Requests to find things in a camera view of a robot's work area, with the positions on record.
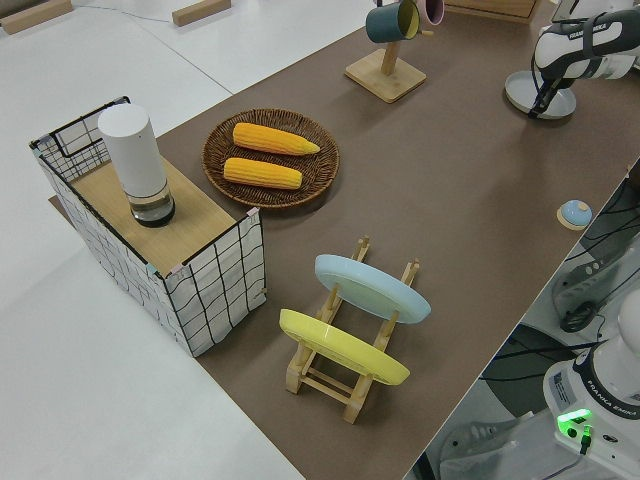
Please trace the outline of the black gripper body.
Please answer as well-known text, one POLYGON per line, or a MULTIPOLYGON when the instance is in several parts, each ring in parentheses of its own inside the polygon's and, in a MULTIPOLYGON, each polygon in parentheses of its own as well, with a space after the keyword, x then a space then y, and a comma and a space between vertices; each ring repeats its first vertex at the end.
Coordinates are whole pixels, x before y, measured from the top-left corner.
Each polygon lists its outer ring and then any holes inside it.
POLYGON ((574 79, 568 77, 566 68, 553 64, 542 68, 543 92, 557 91, 572 86, 574 79))

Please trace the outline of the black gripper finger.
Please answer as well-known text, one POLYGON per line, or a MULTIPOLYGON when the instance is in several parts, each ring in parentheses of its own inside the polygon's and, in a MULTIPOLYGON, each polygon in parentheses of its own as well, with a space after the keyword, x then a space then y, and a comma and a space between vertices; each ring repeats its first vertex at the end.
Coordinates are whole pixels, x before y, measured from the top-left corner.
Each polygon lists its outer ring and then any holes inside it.
POLYGON ((552 101, 552 83, 544 82, 538 89, 534 103, 529 110, 530 118, 539 118, 549 107, 552 101))

